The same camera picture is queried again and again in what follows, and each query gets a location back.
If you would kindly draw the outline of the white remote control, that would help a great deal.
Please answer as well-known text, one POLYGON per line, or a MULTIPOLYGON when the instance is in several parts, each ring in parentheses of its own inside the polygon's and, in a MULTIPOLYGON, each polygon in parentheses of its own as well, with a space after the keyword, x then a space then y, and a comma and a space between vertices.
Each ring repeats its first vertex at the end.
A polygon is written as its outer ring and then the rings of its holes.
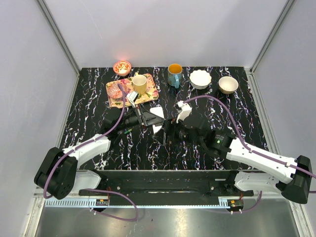
POLYGON ((153 133, 156 134, 160 131, 164 123, 164 113, 162 107, 150 108, 150 112, 154 115, 154 122, 152 124, 153 133))

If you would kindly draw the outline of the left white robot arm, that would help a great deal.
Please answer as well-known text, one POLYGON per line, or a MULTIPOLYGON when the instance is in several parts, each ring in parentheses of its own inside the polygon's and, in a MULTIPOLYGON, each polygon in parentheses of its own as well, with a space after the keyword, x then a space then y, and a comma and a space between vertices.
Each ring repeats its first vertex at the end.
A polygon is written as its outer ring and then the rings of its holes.
POLYGON ((34 177, 34 183, 43 188, 47 198, 63 199, 71 191, 83 189, 102 195, 107 189, 107 183, 101 176, 96 171, 78 171, 78 168, 116 146, 122 130, 138 125, 158 127, 163 121, 162 107, 146 110, 139 105, 127 113, 112 107, 106 111, 99 132, 92 138, 65 149, 51 148, 34 177))

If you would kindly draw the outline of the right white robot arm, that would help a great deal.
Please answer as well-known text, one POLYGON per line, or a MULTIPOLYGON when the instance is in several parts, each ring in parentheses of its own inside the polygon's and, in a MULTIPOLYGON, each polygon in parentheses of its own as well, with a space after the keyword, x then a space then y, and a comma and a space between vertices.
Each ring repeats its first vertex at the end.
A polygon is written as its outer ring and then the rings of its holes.
POLYGON ((290 158, 246 144, 236 136, 217 129, 186 127, 176 119, 168 119, 161 128, 154 129, 153 138, 161 145, 177 142, 201 147, 211 158, 247 164, 258 173, 237 172, 235 178, 225 182, 225 191, 235 196, 240 191, 264 191, 281 194, 289 201, 306 204, 312 181, 312 164, 306 156, 290 158))

